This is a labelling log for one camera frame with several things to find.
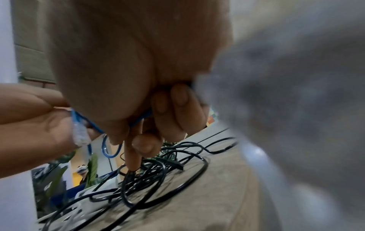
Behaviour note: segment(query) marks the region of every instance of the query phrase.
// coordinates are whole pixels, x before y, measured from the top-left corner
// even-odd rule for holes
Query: fingernail
[[[168,102],[167,102],[167,96],[165,94],[163,93],[156,94],[156,96],[153,98],[152,103],[154,104],[155,109],[158,113],[164,114],[167,112]]]
[[[171,98],[178,106],[184,106],[189,101],[188,89],[184,86],[176,86],[171,90]]]
[[[132,146],[133,148],[139,152],[139,153],[150,153],[153,149],[153,145],[152,144],[146,144],[146,143],[136,143],[136,142],[132,142]]]

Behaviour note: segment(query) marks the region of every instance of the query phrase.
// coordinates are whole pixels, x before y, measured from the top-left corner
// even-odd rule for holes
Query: green leaf
[[[53,194],[55,193],[57,186],[61,181],[62,175],[65,173],[66,170],[67,170],[67,166],[61,168],[61,170],[54,176],[53,181],[52,181],[51,185],[49,186],[49,189],[46,192],[46,196],[48,198],[51,198],[53,196]]]
[[[89,172],[87,173],[87,180],[85,188],[89,188],[95,185],[96,173],[98,171],[98,156],[96,153],[91,155],[89,163],[87,164],[87,169]]]

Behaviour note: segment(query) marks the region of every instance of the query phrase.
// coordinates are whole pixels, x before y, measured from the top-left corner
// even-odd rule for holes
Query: hand
[[[208,107],[182,83],[208,72],[231,42],[228,5],[42,1],[41,44],[61,91],[112,144],[125,140],[130,170],[139,168],[141,156],[157,155],[162,138],[177,142],[205,127]],[[130,130],[128,123],[151,106],[154,119]]]
[[[0,159],[5,175],[31,169],[77,148],[71,113],[54,108],[68,107],[60,92],[0,84],[0,99]],[[100,135],[93,129],[88,132],[92,139]]]

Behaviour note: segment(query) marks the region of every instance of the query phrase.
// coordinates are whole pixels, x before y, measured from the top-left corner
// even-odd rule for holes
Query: tangled cables
[[[63,211],[65,211],[70,206],[74,205],[75,203],[78,203],[79,201],[85,200],[85,199],[89,199],[90,202],[107,201],[108,203],[102,209],[92,213],[93,215],[91,217],[89,217],[82,224],[73,228],[72,231],[78,231],[78,230],[83,229],[84,227],[86,227],[87,225],[92,223],[94,220],[96,220],[98,217],[103,215],[108,210],[123,203],[129,209],[122,216],[120,216],[117,220],[115,220],[109,226],[107,226],[101,230],[101,231],[112,231],[116,226],[120,225],[125,220],[127,220],[127,218],[129,218],[130,215],[132,215],[136,210],[148,209],[148,208],[156,206],[160,203],[163,203],[163,202],[169,200],[170,198],[174,197],[181,191],[183,191],[189,185],[191,185],[208,168],[208,162],[206,161],[206,159],[204,157],[200,156],[200,154],[203,151],[206,151],[207,153],[210,153],[213,155],[223,153],[223,152],[233,148],[237,143],[235,142],[218,151],[210,151],[208,149],[208,147],[210,147],[216,143],[219,143],[219,142],[222,142],[225,140],[230,140],[230,139],[234,139],[234,137],[228,137],[228,138],[217,140],[217,141],[209,144],[206,147],[203,147],[202,145],[195,143],[195,142],[181,142],[178,145],[163,147],[161,149],[161,151],[165,151],[165,153],[163,155],[161,155],[160,157],[142,160],[142,164],[140,167],[140,173],[138,173],[138,174],[135,172],[127,172],[127,174],[123,174],[121,172],[121,169],[125,167],[125,165],[123,164],[116,171],[112,172],[107,178],[105,178],[103,180],[103,182],[101,182],[93,190],[92,193],[80,196],[79,198],[76,198],[75,200],[71,201],[70,203],[66,204],[61,209],[59,209],[55,214],[53,214],[53,216],[51,216],[47,220],[42,231],[48,231],[52,222],[57,220],[57,218]],[[199,147],[200,150],[196,153],[186,151],[187,148],[191,148],[191,147]],[[177,153],[185,153],[188,156],[181,160],[178,160]],[[192,175],[192,177],[190,177],[185,183],[179,185],[174,190],[169,191],[168,193],[166,193],[162,196],[159,196],[151,201],[148,201],[152,197],[152,195],[154,195],[154,193],[157,192],[157,190],[163,184],[165,177],[170,172],[172,172],[174,170],[184,170],[184,166],[193,158],[197,158],[197,159],[201,160],[203,165],[194,175]],[[120,188],[97,191],[109,179],[115,177],[118,174],[124,175],[124,180],[122,181]],[[150,188],[149,191],[137,203],[134,204],[128,199],[128,197],[135,194],[136,192],[140,192],[147,188]],[[109,195],[95,198],[95,196],[100,195],[100,194],[105,194],[105,193],[109,193]]]

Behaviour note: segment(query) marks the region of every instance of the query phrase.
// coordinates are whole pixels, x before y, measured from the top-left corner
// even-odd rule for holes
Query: blue cable
[[[114,157],[116,157],[119,153],[120,153],[120,151],[121,151],[121,149],[122,149],[122,144],[120,144],[119,146],[118,146],[118,149],[117,149],[117,151],[116,151],[116,153],[115,154],[113,154],[113,155],[109,155],[109,153],[108,153],[108,149],[107,149],[107,147],[106,147],[106,140],[107,140],[107,138],[108,138],[108,136],[103,132],[103,130],[101,130],[96,124],[94,124],[93,122],[91,122],[89,119],[87,119],[86,117],[84,117],[83,115],[81,115],[80,113],[78,113],[78,112],[76,112],[75,110],[71,110],[71,115],[72,115],[72,119],[73,119],[73,121],[77,121],[77,122],[81,122],[81,119],[84,119],[84,120],[86,120],[87,122],[89,122],[90,123],[90,125],[95,129],[95,130],[97,130],[99,133],[102,133],[102,134],[104,134],[104,137],[103,137],[103,142],[102,142],[102,153],[103,153],[103,155],[105,156],[105,157],[107,157],[107,158],[109,158],[109,159],[111,159],[111,158],[114,158]],[[151,116],[152,115],[152,110],[151,109],[149,109],[149,110],[147,110],[147,111],[145,111],[140,117],[138,117],[135,121],[133,121],[133,122],[131,122],[131,123],[129,123],[129,127],[134,127],[134,126],[136,126],[141,120],[143,120],[144,118],[147,118],[147,117],[149,117],[149,116]],[[92,149],[91,149],[91,144],[88,144],[87,145],[87,148],[88,148],[88,151],[89,151],[89,154],[91,155],[91,153],[92,153]]]

